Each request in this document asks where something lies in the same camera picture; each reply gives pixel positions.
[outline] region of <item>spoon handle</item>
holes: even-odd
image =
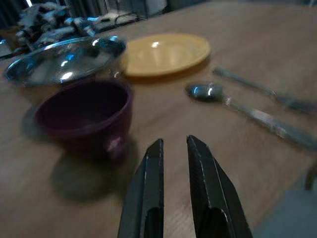
[[[309,135],[305,131],[278,121],[271,115],[262,111],[248,108],[242,104],[239,104],[231,98],[224,98],[224,103],[233,109],[243,112],[245,115],[259,122],[262,126],[268,128],[271,132],[275,133],[281,138],[295,142],[310,150],[317,150],[317,138]]]
[[[262,85],[259,85],[257,83],[254,83],[254,82],[251,82],[251,81],[248,81],[248,80],[245,80],[227,70],[224,70],[222,68],[214,68],[213,69],[213,73],[218,75],[218,76],[224,76],[232,81],[236,81],[236,82],[239,82],[239,83],[242,83],[248,87],[251,87],[251,88],[255,88],[255,89],[258,89],[259,91],[261,91],[262,93],[264,94],[267,94],[267,95],[274,95],[275,96],[275,92],[265,86],[262,86]]]

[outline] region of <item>spoon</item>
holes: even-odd
[[[268,128],[271,132],[283,139],[293,141],[310,150],[317,150],[316,137],[309,135],[303,130],[278,121],[269,114],[237,103],[223,93],[222,86],[220,84],[212,82],[191,84],[186,86],[185,90],[187,94],[194,99],[204,102],[222,102],[226,106],[236,109],[256,122],[259,122],[262,126]]]
[[[250,82],[248,80],[245,80],[245,79],[243,79],[243,78],[241,78],[233,73],[230,73],[229,71],[221,69],[221,68],[214,68],[213,73],[218,75],[218,76],[224,76],[224,77],[231,79],[235,82],[242,83],[242,84],[249,86],[251,88],[255,88],[255,89],[261,91],[262,93],[271,96],[271,98],[273,98],[275,101],[277,101],[278,103],[280,103],[288,108],[292,108],[292,109],[299,110],[301,112],[305,112],[305,113],[309,113],[309,114],[317,111],[317,102],[299,101],[295,98],[276,93],[273,90],[271,90],[265,86],[259,85],[259,84],[254,83],[254,82]]]

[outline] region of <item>wooden table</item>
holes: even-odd
[[[2,80],[0,237],[116,237],[126,186],[146,148],[160,137],[165,142],[164,237],[194,237],[188,134],[210,146],[234,183],[253,228],[316,155],[221,105],[191,101],[183,88],[195,80],[220,82],[241,103],[317,135],[316,119],[211,74],[214,66],[221,66],[273,89],[317,98],[316,22],[314,8],[205,3],[111,32],[127,39],[167,32],[197,34],[210,41],[213,51],[208,66],[192,75],[133,85],[131,158],[120,169],[64,154],[35,130],[34,109]]]

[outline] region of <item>cup handle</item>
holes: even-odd
[[[125,159],[125,141],[121,136],[107,138],[104,140],[104,150],[113,163],[120,163]]]

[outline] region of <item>metal bowl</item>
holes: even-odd
[[[117,77],[126,67],[125,42],[117,36],[83,37],[52,44],[18,59],[4,76],[38,103],[63,85],[102,74]]]

